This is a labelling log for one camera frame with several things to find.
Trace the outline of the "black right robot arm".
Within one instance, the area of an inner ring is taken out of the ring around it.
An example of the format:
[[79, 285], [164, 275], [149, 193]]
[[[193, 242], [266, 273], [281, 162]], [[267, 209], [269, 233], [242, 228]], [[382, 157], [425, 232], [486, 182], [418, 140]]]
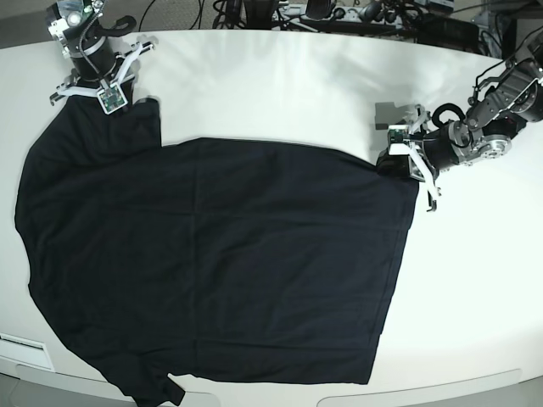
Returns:
[[132, 65], [154, 44], [136, 42], [128, 52], [116, 52], [110, 40], [132, 33], [137, 22], [126, 15], [112, 27], [103, 27], [99, 18], [105, 5], [105, 1], [57, 1], [47, 8], [48, 32], [73, 64], [70, 76], [49, 97], [51, 104], [74, 96], [94, 98], [106, 114], [129, 104], [124, 85], [135, 79]]

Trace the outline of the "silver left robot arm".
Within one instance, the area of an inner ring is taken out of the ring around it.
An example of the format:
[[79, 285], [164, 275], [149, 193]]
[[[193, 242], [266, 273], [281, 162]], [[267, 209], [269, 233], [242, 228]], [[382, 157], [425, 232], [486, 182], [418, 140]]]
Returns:
[[425, 184], [428, 210], [437, 209], [440, 173], [505, 155], [528, 123], [542, 121], [542, 29], [529, 33], [498, 76], [476, 77], [469, 108], [453, 103], [432, 114], [423, 106], [407, 116], [401, 136], [410, 177]]

